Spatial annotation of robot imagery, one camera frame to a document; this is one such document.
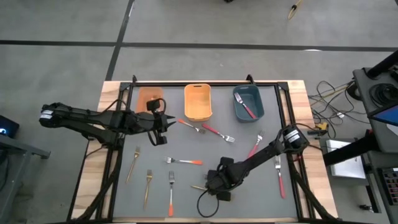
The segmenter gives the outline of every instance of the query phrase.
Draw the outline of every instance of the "gold fork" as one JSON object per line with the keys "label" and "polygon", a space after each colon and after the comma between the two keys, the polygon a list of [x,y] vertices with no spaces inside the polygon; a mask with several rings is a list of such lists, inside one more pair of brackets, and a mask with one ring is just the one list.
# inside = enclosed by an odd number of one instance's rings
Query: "gold fork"
{"label": "gold fork", "polygon": [[145,208],[147,206],[149,183],[150,183],[151,180],[152,180],[152,170],[147,170],[147,189],[145,191],[144,210],[145,210]]}
{"label": "gold fork", "polygon": [[129,182],[132,169],[134,168],[134,164],[136,163],[136,159],[139,157],[139,151],[140,151],[140,147],[137,146],[136,147],[136,151],[134,152],[134,158],[132,159],[129,175],[127,175],[126,183]]}

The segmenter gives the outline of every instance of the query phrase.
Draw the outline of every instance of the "orange tray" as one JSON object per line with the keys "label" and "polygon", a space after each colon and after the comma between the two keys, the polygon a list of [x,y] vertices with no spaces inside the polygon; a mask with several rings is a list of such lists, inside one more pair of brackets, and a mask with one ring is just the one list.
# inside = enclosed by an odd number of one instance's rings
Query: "orange tray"
{"label": "orange tray", "polygon": [[184,88],[185,116],[190,121],[207,121],[211,112],[211,87],[207,84],[189,84]]}
{"label": "orange tray", "polygon": [[[136,113],[139,112],[148,112],[147,111],[147,102],[150,100],[156,100],[159,98],[163,98],[163,90],[161,87],[140,87],[138,93],[138,101],[136,105]],[[160,101],[159,111],[162,111],[164,108],[164,104]]]}

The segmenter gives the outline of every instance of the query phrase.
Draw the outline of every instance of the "orange plastic container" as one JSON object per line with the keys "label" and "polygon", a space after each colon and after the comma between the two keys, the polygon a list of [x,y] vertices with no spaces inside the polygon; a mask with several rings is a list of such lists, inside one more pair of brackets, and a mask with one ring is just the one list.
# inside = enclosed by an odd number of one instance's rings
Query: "orange plastic container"
{"label": "orange plastic container", "polygon": [[184,88],[185,116],[190,121],[207,121],[211,112],[211,87],[207,84],[189,84]]}

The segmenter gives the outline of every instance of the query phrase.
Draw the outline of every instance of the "computer screen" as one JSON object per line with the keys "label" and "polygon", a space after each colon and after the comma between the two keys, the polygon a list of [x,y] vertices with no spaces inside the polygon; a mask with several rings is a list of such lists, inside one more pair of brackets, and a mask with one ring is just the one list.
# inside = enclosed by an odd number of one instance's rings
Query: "computer screen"
{"label": "computer screen", "polygon": [[398,126],[398,105],[386,108],[383,111],[378,111],[370,117],[380,122]]}
{"label": "computer screen", "polygon": [[0,115],[0,134],[13,138],[15,137],[18,128],[19,124]]}

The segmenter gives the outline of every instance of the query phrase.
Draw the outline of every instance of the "concrete floor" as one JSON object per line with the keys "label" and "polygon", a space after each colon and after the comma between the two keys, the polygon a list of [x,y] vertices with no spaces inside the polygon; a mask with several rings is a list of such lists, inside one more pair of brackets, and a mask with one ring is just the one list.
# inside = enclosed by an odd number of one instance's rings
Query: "concrete floor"
{"label": "concrete floor", "polygon": [[[115,42],[128,0],[5,0],[0,2],[0,40]],[[286,21],[293,0],[137,0],[125,42],[183,42],[267,45],[395,47],[398,6],[393,0],[306,0]],[[44,103],[63,102],[94,110],[113,47],[0,45],[0,114],[21,124],[18,139],[49,150],[34,159],[16,198],[12,221],[66,219],[87,141],[67,129],[40,126]],[[390,52],[305,52],[296,50],[215,50],[122,48],[113,80],[255,79],[305,80],[315,94],[321,80],[334,85],[352,70],[372,67]],[[357,111],[363,105],[354,101]],[[350,109],[345,97],[333,105]],[[365,115],[354,114],[366,121]],[[368,124],[344,118],[338,138],[361,137]],[[357,208],[369,203],[363,186],[331,179],[339,217],[388,223],[386,213]]]}

